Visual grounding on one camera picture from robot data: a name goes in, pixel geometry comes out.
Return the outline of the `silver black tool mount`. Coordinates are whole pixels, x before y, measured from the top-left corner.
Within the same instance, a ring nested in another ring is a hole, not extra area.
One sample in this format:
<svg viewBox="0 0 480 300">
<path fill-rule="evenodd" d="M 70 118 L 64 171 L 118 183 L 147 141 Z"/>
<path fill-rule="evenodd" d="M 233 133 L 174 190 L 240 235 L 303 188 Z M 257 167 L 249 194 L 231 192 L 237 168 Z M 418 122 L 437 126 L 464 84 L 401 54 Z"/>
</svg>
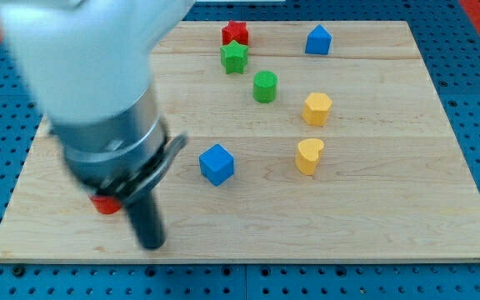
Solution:
<svg viewBox="0 0 480 300">
<path fill-rule="evenodd" d="M 169 137 L 153 85 L 132 106 L 110 117 L 50 122 L 71 174 L 89 191 L 123 204 L 146 198 L 188 143 L 184 133 Z"/>
</svg>

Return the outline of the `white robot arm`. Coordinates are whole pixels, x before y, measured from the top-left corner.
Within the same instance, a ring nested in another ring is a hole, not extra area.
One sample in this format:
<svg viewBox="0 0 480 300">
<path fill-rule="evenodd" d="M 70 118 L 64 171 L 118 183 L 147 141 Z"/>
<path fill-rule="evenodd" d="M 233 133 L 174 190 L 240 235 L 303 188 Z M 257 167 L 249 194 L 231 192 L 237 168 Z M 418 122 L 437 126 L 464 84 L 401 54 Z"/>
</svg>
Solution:
<svg viewBox="0 0 480 300">
<path fill-rule="evenodd" d="M 186 146 L 169 137 L 148 56 L 188 0 L 0 1 L 0 32 L 71 174 L 117 199 L 147 249 L 166 238 L 153 189 Z"/>
</svg>

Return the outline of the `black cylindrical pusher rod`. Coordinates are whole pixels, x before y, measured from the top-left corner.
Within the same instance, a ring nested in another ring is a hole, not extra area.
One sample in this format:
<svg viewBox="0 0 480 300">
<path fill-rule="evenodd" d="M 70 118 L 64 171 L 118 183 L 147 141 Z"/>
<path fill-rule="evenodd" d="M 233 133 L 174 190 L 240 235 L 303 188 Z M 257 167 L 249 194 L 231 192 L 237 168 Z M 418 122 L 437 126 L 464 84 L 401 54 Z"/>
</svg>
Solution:
<svg viewBox="0 0 480 300">
<path fill-rule="evenodd" d="M 124 206 L 137 240 L 145 249 L 158 249 L 165 240 L 163 220 L 152 192 Z"/>
</svg>

